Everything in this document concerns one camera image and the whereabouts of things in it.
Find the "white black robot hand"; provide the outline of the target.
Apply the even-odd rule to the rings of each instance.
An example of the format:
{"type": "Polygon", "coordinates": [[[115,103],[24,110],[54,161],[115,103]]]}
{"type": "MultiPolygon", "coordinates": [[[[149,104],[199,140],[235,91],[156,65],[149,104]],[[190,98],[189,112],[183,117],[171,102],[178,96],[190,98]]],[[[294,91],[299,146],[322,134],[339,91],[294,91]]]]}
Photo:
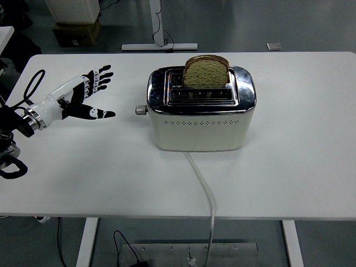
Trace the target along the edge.
{"type": "Polygon", "coordinates": [[[97,120],[114,117],[113,111],[105,111],[84,104],[84,100],[107,88],[113,72],[111,65],[79,75],[49,93],[41,103],[32,104],[26,112],[35,118],[38,128],[47,128],[54,120],[67,117],[97,120]]]}

